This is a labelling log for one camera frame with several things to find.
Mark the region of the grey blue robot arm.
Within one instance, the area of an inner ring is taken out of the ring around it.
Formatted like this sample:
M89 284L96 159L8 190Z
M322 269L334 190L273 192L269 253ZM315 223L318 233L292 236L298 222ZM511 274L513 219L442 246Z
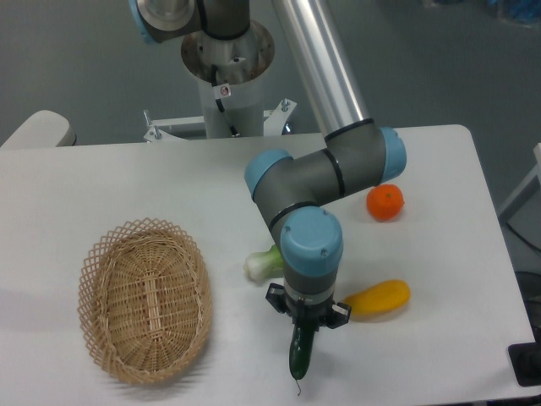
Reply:
M321 150L294 158L259 154L244 178L284 260L284 283L266 298L295 325L316 330L346 324L350 308L333 299L342 257L342 229L325 205L399 176L405 146L378 128L350 70L325 1L273 4L316 121ZM264 133L260 80L275 54L247 1L132 1L140 34L150 43L181 38L182 59L197 79L211 138Z

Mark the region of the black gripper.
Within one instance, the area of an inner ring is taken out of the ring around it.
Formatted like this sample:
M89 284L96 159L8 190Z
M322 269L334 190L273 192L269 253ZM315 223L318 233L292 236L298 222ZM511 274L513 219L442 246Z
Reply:
M334 285L318 294L301 294L288 283L271 283L265 299L281 314L292 318L295 325L310 324L316 329L336 329L349 322L352 307L334 300Z

